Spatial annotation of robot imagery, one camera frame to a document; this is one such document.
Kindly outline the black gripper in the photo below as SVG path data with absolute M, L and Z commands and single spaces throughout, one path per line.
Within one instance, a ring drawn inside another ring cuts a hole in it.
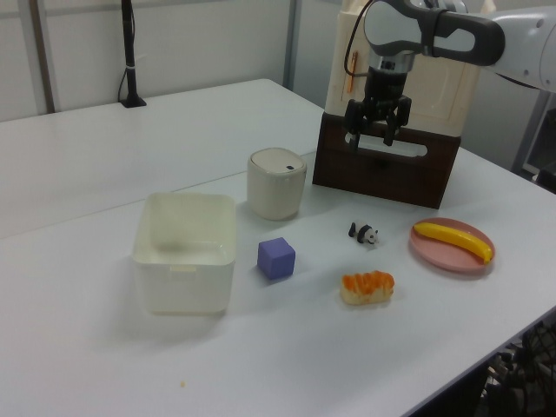
M 393 145 L 410 116 L 412 100 L 402 97 L 406 80 L 407 73 L 368 69 L 363 102 L 351 99 L 346 109 L 348 144 L 353 152 L 359 148 L 361 132 L 367 126 L 366 117 L 386 117 L 383 143 Z

